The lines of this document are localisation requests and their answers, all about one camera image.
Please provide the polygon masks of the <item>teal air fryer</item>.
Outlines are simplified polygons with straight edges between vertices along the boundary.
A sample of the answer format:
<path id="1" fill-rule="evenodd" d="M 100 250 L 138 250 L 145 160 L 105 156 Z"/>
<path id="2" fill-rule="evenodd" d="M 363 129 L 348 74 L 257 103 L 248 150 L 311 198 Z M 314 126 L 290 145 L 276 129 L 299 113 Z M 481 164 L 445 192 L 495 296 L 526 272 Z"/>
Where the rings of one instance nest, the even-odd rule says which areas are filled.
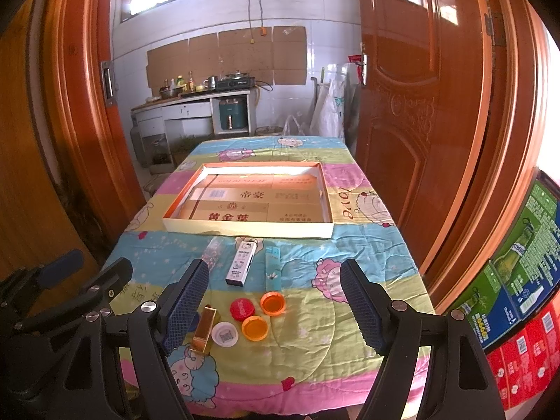
<path id="1" fill-rule="evenodd" d="M 247 103 L 235 97 L 221 100 L 218 105 L 222 130 L 240 130 L 248 126 Z"/>

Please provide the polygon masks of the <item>floral transparent lighter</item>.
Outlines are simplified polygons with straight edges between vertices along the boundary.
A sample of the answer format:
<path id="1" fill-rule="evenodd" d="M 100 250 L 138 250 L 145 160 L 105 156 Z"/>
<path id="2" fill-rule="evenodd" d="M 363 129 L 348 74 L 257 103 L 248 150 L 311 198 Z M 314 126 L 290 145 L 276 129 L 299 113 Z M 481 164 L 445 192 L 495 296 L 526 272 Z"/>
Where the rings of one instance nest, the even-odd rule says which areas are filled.
<path id="1" fill-rule="evenodd" d="M 223 252 L 225 240 L 221 236 L 214 236 L 204 249 L 200 259 L 208 266 L 209 271 L 215 267 Z"/>

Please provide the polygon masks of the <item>metal wok pan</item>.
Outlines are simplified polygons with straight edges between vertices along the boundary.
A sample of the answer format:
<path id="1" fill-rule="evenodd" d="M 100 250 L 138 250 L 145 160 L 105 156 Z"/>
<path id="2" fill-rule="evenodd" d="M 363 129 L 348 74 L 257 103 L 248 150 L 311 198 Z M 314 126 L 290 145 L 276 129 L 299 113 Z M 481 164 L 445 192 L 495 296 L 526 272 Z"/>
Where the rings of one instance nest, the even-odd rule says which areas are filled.
<path id="1" fill-rule="evenodd" d="M 161 87 L 160 88 L 160 97 L 163 100 L 173 99 L 178 97 L 184 91 L 183 86 L 175 86 L 175 87 Z"/>

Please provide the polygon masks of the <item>teal crane lighter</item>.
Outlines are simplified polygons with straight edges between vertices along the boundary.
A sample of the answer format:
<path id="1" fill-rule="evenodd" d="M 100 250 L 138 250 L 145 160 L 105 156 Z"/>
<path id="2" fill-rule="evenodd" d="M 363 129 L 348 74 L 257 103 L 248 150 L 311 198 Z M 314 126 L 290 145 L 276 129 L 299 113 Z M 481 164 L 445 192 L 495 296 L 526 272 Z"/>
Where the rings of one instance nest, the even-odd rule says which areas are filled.
<path id="1" fill-rule="evenodd" d="M 265 248 L 266 292 L 280 292 L 282 290 L 281 272 L 280 249 L 275 246 L 267 246 Z"/>

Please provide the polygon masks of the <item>brown wooden door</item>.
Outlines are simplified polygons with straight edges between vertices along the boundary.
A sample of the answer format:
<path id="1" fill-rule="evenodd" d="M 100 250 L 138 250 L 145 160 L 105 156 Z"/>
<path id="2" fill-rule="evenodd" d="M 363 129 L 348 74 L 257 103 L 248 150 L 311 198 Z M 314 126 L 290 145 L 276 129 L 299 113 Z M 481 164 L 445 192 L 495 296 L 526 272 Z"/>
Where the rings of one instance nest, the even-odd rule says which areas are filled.
<path id="1" fill-rule="evenodd" d="M 544 134 L 548 48 L 528 0 L 359 0 L 357 159 L 437 311 L 505 238 Z"/>

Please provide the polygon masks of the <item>colourful cartoon sheep tablecloth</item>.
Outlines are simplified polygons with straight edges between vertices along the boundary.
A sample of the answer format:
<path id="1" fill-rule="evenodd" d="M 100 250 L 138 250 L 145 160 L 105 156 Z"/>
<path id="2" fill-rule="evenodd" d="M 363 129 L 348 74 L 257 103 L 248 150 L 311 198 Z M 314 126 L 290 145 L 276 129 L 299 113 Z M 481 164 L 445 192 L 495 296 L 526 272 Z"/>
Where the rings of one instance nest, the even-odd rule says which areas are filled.
<path id="1" fill-rule="evenodd" d="M 371 282 L 420 312 L 433 307 L 409 250 L 384 202 L 340 139 L 262 136 L 201 143 L 136 214 L 112 258 L 128 259 L 133 275 L 111 305 L 133 311 L 156 300 L 200 258 L 212 235 L 169 232 L 165 210 L 204 163 L 247 161 L 318 162 L 334 218 L 326 240 L 265 239 L 259 242 L 243 287 L 225 282 L 239 241 L 223 237 L 221 257 L 210 272 L 205 305 L 220 321 L 231 321 L 238 298 L 258 302 L 265 293 L 265 248 L 280 249 L 285 312 L 268 317 L 268 335 L 257 342 L 240 337 L 235 346 L 213 345 L 201 355 L 183 343 L 168 362 L 193 413 L 232 417 L 247 412 L 310 414 L 359 405 L 368 396 L 380 357 L 365 345 L 340 285 L 340 267 L 354 259 Z"/>

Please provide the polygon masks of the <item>Hello Kitty white lighter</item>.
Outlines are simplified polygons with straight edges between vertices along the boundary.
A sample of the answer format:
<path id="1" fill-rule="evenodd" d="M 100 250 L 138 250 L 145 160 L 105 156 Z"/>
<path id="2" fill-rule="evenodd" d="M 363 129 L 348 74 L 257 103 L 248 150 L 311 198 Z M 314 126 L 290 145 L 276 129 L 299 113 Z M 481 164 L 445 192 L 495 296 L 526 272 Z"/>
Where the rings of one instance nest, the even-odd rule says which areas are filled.
<path id="1" fill-rule="evenodd" d="M 233 257 L 230 269 L 225 278 L 227 285 L 243 286 L 248 276 L 252 259 L 256 254 L 257 243 L 252 241 L 243 241 L 236 249 L 236 255 Z"/>

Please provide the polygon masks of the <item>red bottle cap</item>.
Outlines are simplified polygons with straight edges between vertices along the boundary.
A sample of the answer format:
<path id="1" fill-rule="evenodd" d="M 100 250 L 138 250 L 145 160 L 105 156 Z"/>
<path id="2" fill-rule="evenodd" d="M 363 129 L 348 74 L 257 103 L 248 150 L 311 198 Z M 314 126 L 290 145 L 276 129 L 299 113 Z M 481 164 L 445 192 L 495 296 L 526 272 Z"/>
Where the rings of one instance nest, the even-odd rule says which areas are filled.
<path id="1" fill-rule="evenodd" d="M 235 299 L 230 305 L 230 313 L 235 321 L 243 322 L 256 313 L 253 302 L 248 298 Z"/>

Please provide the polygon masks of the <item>black gas stove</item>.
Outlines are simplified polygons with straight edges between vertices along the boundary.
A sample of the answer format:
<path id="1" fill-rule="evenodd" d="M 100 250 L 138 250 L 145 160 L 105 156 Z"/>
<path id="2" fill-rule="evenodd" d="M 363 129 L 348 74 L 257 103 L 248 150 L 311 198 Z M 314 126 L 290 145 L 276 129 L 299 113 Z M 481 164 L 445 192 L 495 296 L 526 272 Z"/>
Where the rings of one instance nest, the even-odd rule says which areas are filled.
<path id="1" fill-rule="evenodd" d="M 216 81 L 216 91 L 226 92 L 235 90 L 251 89 L 256 85 L 256 78 L 246 72 L 226 74 L 223 78 Z"/>

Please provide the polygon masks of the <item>white plastic bag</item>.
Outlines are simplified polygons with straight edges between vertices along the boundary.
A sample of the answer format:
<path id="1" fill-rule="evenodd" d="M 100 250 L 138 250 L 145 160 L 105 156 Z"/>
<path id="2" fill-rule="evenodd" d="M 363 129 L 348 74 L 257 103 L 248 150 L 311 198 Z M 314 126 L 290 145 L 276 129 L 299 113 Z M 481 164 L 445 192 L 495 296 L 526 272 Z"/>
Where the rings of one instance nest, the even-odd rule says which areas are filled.
<path id="1" fill-rule="evenodd" d="M 328 64 L 318 84 L 309 133 L 344 140 L 344 112 L 347 97 L 348 64 Z"/>

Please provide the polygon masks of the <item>cardboard wall panels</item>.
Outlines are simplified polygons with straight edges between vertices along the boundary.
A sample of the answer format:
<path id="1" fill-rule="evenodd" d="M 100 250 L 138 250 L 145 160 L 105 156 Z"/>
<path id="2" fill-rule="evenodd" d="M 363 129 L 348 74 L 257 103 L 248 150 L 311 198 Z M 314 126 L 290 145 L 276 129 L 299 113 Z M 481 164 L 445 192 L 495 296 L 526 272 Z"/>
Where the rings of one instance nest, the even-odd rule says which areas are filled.
<path id="1" fill-rule="evenodd" d="M 307 82 L 307 30 L 302 26 L 239 28 L 185 39 L 147 52 L 148 87 L 157 94 L 166 82 L 183 77 L 196 84 L 210 76 L 247 73 L 273 85 Z"/>

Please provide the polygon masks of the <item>gold brown lighter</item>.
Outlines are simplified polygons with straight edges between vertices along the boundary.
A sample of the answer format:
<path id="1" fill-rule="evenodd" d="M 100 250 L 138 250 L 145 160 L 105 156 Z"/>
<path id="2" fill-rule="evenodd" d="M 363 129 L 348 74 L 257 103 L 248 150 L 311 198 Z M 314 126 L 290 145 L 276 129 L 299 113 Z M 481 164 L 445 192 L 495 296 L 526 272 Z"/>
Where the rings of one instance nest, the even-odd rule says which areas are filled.
<path id="1" fill-rule="evenodd" d="M 215 326 L 217 310 L 207 304 L 199 315 L 195 333 L 191 339 L 191 348 L 200 354 L 210 353 L 212 346 L 212 328 Z"/>

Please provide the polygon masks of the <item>dark orange bottle cap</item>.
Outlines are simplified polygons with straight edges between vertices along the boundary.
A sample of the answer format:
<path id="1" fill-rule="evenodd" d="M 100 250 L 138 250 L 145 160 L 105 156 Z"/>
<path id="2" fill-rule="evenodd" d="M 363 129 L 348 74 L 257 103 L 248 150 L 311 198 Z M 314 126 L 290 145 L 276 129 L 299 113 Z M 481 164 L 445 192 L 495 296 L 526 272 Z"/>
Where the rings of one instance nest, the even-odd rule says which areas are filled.
<path id="1" fill-rule="evenodd" d="M 281 292 L 266 292 L 259 301 L 261 310 L 270 317 L 281 316 L 286 310 L 286 299 Z"/>

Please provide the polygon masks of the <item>white QR bottle cap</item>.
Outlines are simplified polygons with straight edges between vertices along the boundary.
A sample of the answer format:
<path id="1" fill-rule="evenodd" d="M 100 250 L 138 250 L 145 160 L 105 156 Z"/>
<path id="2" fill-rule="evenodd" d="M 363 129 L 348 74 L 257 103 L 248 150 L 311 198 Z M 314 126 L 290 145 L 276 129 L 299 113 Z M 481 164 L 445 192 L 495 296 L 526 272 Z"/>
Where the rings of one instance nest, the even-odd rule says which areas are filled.
<path id="1" fill-rule="evenodd" d="M 219 347 L 231 348 L 237 344 L 239 334 L 237 328 L 228 321 L 217 323 L 211 332 L 212 341 Z"/>

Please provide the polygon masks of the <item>light orange bottle cap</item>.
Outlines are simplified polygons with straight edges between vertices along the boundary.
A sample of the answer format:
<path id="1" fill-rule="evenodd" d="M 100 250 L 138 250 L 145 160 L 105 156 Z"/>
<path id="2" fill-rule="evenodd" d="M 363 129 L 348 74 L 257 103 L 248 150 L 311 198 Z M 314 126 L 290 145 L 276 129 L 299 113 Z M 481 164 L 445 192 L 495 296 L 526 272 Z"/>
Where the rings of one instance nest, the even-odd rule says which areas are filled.
<path id="1" fill-rule="evenodd" d="M 268 323 L 262 317 L 253 315 L 245 318 L 241 324 L 241 331 L 247 340 L 261 341 L 268 335 Z"/>

